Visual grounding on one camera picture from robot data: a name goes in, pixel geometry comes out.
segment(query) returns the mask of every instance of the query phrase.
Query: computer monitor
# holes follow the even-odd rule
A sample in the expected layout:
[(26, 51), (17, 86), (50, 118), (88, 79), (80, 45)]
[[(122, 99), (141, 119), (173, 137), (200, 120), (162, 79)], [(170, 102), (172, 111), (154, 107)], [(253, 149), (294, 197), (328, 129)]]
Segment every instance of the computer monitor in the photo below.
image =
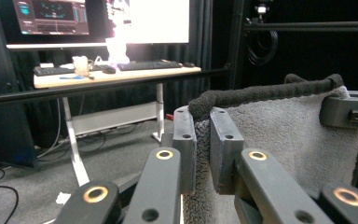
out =
[(0, 0), (9, 49), (106, 46), (108, 7), (126, 13), (129, 44), (187, 43), (188, 0)]

